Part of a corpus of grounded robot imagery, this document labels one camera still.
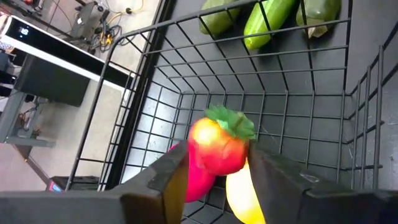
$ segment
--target floor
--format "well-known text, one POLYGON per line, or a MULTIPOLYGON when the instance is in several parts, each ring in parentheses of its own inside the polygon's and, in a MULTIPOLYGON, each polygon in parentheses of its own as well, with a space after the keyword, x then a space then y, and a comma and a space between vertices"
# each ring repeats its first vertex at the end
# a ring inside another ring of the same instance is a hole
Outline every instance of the floor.
MULTIPOLYGON (((159 0, 144 0, 144 5, 139 12, 121 16, 119 25, 123 27, 123 32, 151 25, 158 2, 159 0)), ((127 7, 132 9, 140 8, 141 0, 108 0, 108 2, 104 1, 100 4, 103 4, 105 8, 109 4, 111 11, 119 12, 124 11, 127 7)), ((46 0, 42 19, 51 21, 53 26, 68 32, 71 28, 70 21, 74 21, 76 12, 74 8, 77 6, 79 6, 77 2, 70 0, 46 0)), ((111 12, 108 18, 115 15, 113 12, 111 12)), ((143 47, 144 39, 136 38, 134 39, 134 43, 139 47, 143 47)), ((128 46, 117 47, 113 61, 131 70, 135 70, 139 55, 130 54, 130 52, 132 51, 129 51, 128 46)), ((106 58, 106 54, 98 56, 103 59, 106 58)), ((83 103, 79 108, 57 103, 46 105, 41 117, 41 136, 44 139, 54 140, 57 143, 54 148, 33 147, 30 157, 38 163, 49 177, 70 175, 97 86, 96 82, 90 82, 83 103)), ((83 151, 83 157, 98 160, 104 159, 121 99, 122 96, 119 90, 108 86, 103 87, 93 118, 93 124, 88 134, 87 144, 83 151)), ((44 183, 39 178, 36 178, 33 171, 25 171, 27 164, 24 163, 22 157, 12 147, 2 145, 0 158, 2 159, 0 163, 4 163, 3 166, 7 166, 4 169, 2 166, 0 177, 10 180, 2 182, 0 190, 43 190, 45 188, 44 183), (18 161, 22 165, 17 164, 17 166, 12 166, 12 163, 5 161, 18 161), (20 181, 20 173, 32 177, 25 179, 25 181, 20 181)), ((83 161, 79 165, 76 174, 99 176, 100 172, 100 163, 83 161)))
MULTIPOLYGON (((70 30, 70 24, 65 19, 64 13, 59 8, 56 8, 56 1, 58 0, 47 0, 44 6, 44 11, 47 13, 43 14, 43 18, 48 21, 52 19, 52 24, 54 26, 68 32, 70 30)), ((140 5, 140 0, 132 0, 131 2, 123 0, 108 1, 111 10, 114 12, 123 11, 126 7, 135 8, 140 5)), ((123 27, 123 30, 134 30, 150 25, 158 2, 159 0, 144 0, 144 7, 141 12, 131 16, 122 16, 120 25, 123 27)), ((59 0, 58 5, 68 16, 70 21, 74 20, 74 7, 78 5, 75 1, 59 0)), ((364 64, 369 63, 373 59, 377 52, 376 46, 386 39, 395 21, 398 20, 397 14, 394 14, 393 10, 396 7, 392 7, 392 5, 398 6, 395 0, 385 0, 381 2, 363 1, 361 7, 354 7, 349 68, 362 68, 364 64), (374 52, 374 54, 362 57, 362 55, 369 51, 374 52)), ((136 38, 134 42, 139 47, 143 47, 144 45, 144 39, 142 38, 136 38)), ((113 60, 134 70, 137 67, 139 55, 133 52, 137 53, 137 51, 129 50, 127 46, 117 47, 113 60)), ((101 54, 99 57, 105 58, 106 54, 101 54)), ((348 77, 348 83, 356 84, 358 76, 354 78, 348 77)), ((37 161, 49 177, 55 175, 70 175, 96 87, 96 82, 90 82, 83 104, 79 108, 61 104, 49 104, 44 110, 42 116, 42 136, 47 139, 56 140, 57 145, 51 149, 34 147, 30 156, 37 161)), ((396 108, 396 106, 394 107, 395 95, 396 91, 390 91, 385 95, 388 102, 384 103, 386 107, 383 108, 384 111, 394 112, 394 108, 396 108)), ((103 88, 82 157, 97 160, 104 159, 121 99, 122 96, 120 91, 107 86, 103 88)), ((384 126, 384 130, 388 129, 390 133, 396 133, 396 116, 391 116, 390 114, 385 114, 383 116, 386 117, 385 119, 383 117, 383 119, 388 123, 387 126, 384 126)), ((385 166, 382 172, 388 171, 388 177, 393 178, 395 181, 387 181, 386 183, 382 183, 382 186, 387 189, 398 189, 398 166, 394 159, 397 156, 397 149, 394 147, 396 146, 397 138, 396 135, 393 134, 386 135, 386 137, 387 139, 383 142, 382 147, 388 147, 388 150, 384 151, 385 153, 382 154, 382 157, 385 159, 391 158, 392 162, 388 164, 388 166, 385 166)), ((1 146, 0 162, 0 177, 2 179, 9 179, 1 184, 0 190, 40 190, 45 188, 44 184, 41 185, 41 180, 34 177, 31 170, 23 163, 23 159, 21 159, 20 155, 13 151, 13 148, 7 145, 1 146)), ((76 174, 100 175, 101 166, 102 165, 97 162, 81 161, 76 174)))

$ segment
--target green cucumber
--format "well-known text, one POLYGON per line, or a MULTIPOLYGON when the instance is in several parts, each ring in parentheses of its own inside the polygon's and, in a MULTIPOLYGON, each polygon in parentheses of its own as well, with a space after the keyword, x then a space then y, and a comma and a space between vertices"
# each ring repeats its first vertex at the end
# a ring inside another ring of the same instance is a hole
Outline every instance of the green cucumber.
MULTIPOLYGON (((308 25, 316 25, 336 19, 341 8, 341 0, 304 0, 305 15, 308 25)), ((304 25, 301 5, 298 8, 296 22, 299 26, 304 25)), ((320 37, 328 32, 330 26, 318 26, 308 29, 308 38, 320 37)))
MULTIPOLYGON (((282 26, 286 18, 289 16, 294 3, 295 0, 268 0, 261 3, 264 6, 271 30, 277 30, 282 26)), ((268 29, 264 17, 262 16, 260 4, 256 3, 246 23, 246 26, 244 27, 243 34, 253 35, 267 31, 268 29)), ((246 37, 244 39, 244 44, 249 50, 258 49, 268 43, 270 39, 270 35, 246 37)))
MULTIPOLYGON (((236 1, 237 0, 206 0, 205 3, 203 3, 201 9, 204 10, 216 6, 224 6, 226 4, 236 1)), ((231 13, 231 17, 233 18, 233 20, 237 18, 237 16, 239 15, 239 11, 240 8, 234 8, 229 10, 229 13, 231 13)), ((207 28, 209 28, 212 35, 221 34, 233 24, 226 11, 202 16, 201 18, 203 19, 203 22, 206 24, 207 28)), ((200 21, 199 23, 200 32, 204 34, 209 34, 206 30, 206 27, 200 21)))

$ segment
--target green leaf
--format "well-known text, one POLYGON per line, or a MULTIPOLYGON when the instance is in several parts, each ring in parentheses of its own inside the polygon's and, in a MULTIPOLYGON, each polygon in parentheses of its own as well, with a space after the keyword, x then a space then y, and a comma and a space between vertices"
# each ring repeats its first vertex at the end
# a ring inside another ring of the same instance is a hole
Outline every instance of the green leaf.
POLYGON ((233 138, 255 139, 254 123, 244 113, 233 111, 224 106, 210 105, 205 111, 207 118, 216 121, 233 138))

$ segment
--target wire basket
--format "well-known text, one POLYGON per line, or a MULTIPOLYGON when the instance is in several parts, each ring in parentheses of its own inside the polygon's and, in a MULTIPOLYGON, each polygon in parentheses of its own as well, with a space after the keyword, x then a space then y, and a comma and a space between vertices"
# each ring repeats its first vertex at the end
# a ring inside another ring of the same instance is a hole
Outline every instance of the wire basket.
MULTIPOLYGON (((382 88, 397 70, 395 62, 391 70, 384 71, 384 51, 397 24, 376 58, 364 65, 365 75, 349 83, 352 0, 345 1, 339 19, 319 24, 334 25, 319 40, 305 38, 313 26, 295 24, 296 7, 281 29, 259 34, 270 34, 269 44, 249 51, 241 21, 246 21, 258 2, 261 0, 242 0, 214 7, 119 38, 103 71, 111 63, 117 65, 112 61, 113 52, 122 40, 141 55, 138 69, 126 83, 127 97, 120 104, 106 159, 97 161, 81 157, 81 152, 101 91, 101 77, 68 186, 73 184, 79 161, 103 164, 99 190, 122 184, 186 139, 190 126, 204 116, 210 104, 221 104, 243 111, 254 122, 257 141, 267 150, 352 189, 377 189, 383 168, 379 161, 382 88), (243 19, 233 22, 233 28, 221 37, 199 33, 199 23, 206 26, 202 16, 237 7, 242 8, 243 19), (133 38, 145 40, 143 50, 133 38)), ((224 188, 224 177, 218 177, 205 198, 186 204, 182 222, 237 222, 224 188)))

